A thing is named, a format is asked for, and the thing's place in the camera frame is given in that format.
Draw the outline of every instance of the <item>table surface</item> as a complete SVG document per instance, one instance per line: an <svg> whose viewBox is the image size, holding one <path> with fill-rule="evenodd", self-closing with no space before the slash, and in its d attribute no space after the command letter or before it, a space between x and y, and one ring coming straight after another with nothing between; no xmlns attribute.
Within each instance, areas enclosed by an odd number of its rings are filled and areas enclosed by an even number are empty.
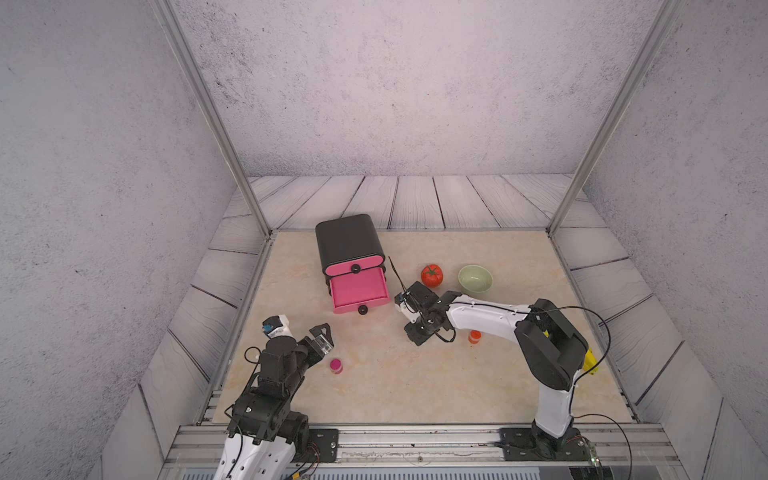
<svg viewBox="0 0 768 480"><path fill-rule="evenodd" d="M578 305L544 232L381 232L379 238L406 286L419 279L424 266L437 263L445 274L434 289L437 294L459 290L459 269L477 263L491 271L494 285L476 298L510 304L546 298L557 306ZM386 277L394 296L402 288L390 268ZM227 422L223 411L253 370L243 354L249 346L264 347L261 323L277 314L288 316L296 338L308 335L312 326L331 325L334 350L307 371L292 402L292 409L313 423L528 423L535 417L538 382L514 343L484 335L472 345L469 331L459 330L453 343L432 338L416 346L403 331L406 319L394 303L372 308L365 316L336 315L332 309L314 233L279 233L214 421ZM583 313L563 313L599 358ZM343 362L339 375L329 367L334 358ZM573 414L585 413L632 421L608 364L578 383ZM600 417L584 420L599 422Z"/></svg>

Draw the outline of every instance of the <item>metal pole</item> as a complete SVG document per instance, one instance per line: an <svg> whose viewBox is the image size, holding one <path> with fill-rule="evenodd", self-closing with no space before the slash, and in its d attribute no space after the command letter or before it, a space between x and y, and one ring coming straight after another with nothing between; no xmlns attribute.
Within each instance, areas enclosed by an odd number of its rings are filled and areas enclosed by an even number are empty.
<svg viewBox="0 0 768 480"><path fill-rule="evenodd" d="M264 236L268 237L270 235L270 226L266 222L264 214L256 200L256 196L253 195L253 190L250 187L248 177L246 177L245 172L243 171L243 165L237 157L237 152L232 145L232 140L227 134L227 130L224 128L219 112L216 110L216 105L214 105L214 101L210 97L210 92L203 81L200 69L197 68L197 64L189 49L187 40L184 38L184 33L181 31L181 26L179 25L173 8L170 6L168 0L151 0L151 4L155 10L157 20L163 26L163 30L165 30L168 43L170 43L170 47L173 49L176 59L179 61L181 70L184 72L184 76L187 77L187 80L192 87L195 97L197 98L197 103L200 105L200 109L203 111L203 115L205 115L205 119L208 122L208 126L216 137L216 141L219 144L224 160L227 162L237 186L243 193L245 203L248 205L251 213L255 216Z"/></svg>
<svg viewBox="0 0 768 480"><path fill-rule="evenodd" d="M656 15L654 23L650 27L650 31L645 38L640 50L637 51L632 64L627 70L627 74L624 76L624 80L621 82L618 93L614 98L613 103L608 108L608 112L603 118L603 123L600 125L598 132L592 139L592 143L589 145L587 152L581 159L581 163L576 168L571 185L565 191L563 201L560 203L558 210L554 212L552 221L547 227L549 236L554 236L554 233L560 227L563 219L568 214L568 210L576 200L581 188L587 182L589 174L592 172L592 168L597 163L600 154L602 153L605 145L608 143L608 139L616 129L616 126L627 110L632 94L637 90L637 86L640 84L643 76L645 76L648 67L654 60L656 53L659 51L664 39L667 37L667 33L672 29L675 19L680 14L680 9L683 6L683 0L664 0L659 13Z"/></svg>

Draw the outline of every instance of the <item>yellow part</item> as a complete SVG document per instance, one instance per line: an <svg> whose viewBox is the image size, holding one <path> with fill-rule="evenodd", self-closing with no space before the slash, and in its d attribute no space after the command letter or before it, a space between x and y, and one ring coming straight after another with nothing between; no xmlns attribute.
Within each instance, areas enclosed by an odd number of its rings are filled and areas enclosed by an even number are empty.
<svg viewBox="0 0 768 480"><path fill-rule="evenodd" d="M587 355L584 357L584 371L586 372L592 368L597 362L598 360L594 358L594 354L592 353L592 347L590 347L589 351L587 351ZM589 372L589 374L594 375L598 372L599 369L600 367L597 367L596 369Z"/></svg>

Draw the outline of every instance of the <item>white robotic arm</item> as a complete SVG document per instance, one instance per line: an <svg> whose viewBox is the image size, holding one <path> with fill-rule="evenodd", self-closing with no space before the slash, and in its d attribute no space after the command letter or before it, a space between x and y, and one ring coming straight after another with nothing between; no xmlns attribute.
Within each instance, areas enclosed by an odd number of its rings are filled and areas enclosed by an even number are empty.
<svg viewBox="0 0 768 480"><path fill-rule="evenodd" d="M437 297L419 282L395 298L409 323L408 337L421 345L443 328L471 329L500 336L517 343L540 382L535 434L551 443L553 450L564 441L573 423L570 406L574 381L594 357L584 337L548 300L534 305L485 302L459 292Z"/></svg>
<svg viewBox="0 0 768 480"><path fill-rule="evenodd" d="M477 330L518 343L518 337L515 336L517 323L525 320L530 312L531 307L528 305L480 302L470 296L461 295L451 302L447 314L449 322L456 329ZM573 417L570 405L573 391L572 384L569 390L564 391L539 383L536 425L556 439L565 435L571 426Z"/></svg>

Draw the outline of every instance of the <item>small container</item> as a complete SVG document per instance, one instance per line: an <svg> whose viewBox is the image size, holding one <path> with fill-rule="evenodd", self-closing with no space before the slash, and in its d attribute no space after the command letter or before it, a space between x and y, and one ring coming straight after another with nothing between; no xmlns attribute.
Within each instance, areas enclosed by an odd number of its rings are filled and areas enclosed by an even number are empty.
<svg viewBox="0 0 768 480"><path fill-rule="evenodd" d="M469 342L472 345L477 345L480 343L480 339L482 338L482 333L478 332L477 330L472 330L469 333Z"/></svg>
<svg viewBox="0 0 768 480"><path fill-rule="evenodd" d="M462 286L462 292L485 293L493 286L493 276L488 269L479 265L467 265L458 271L458 284Z"/></svg>
<svg viewBox="0 0 768 480"><path fill-rule="evenodd" d="M336 375L339 375L342 370L344 370L344 366L341 364L341 360L339 359L331 360L331 372L335 373Z"/></svg>

